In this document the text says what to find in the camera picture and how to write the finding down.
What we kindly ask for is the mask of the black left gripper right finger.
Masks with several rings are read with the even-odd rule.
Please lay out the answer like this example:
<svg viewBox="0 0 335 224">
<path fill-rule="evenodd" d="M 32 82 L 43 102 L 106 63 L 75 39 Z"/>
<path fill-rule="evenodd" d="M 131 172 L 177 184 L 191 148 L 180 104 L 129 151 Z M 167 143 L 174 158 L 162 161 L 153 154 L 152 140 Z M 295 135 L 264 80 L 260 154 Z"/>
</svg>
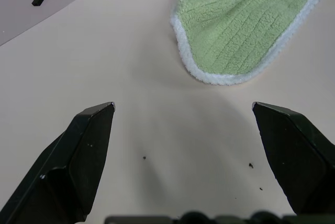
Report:
<svg viewBox="0 0 335 224">
<path fill-rule="evenodd" d="M 334 144 L 303 114 L 255 102 L 270 168 L 296 214 L 334 214 Z"/>
</svg>

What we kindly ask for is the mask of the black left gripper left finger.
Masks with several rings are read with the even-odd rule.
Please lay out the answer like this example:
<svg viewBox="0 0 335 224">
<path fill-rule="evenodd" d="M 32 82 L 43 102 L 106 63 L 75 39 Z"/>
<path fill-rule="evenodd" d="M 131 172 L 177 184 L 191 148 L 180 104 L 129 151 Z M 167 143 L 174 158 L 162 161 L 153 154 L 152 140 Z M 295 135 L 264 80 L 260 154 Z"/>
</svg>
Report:
<svg viewBox="0 0 335 224">
<path fill-rule="evenodd" d="M 1 223 L 85 222 L 106 162 L 115 104 L 77 114 L 38 156 L 1 210 Z"/>
</svg>

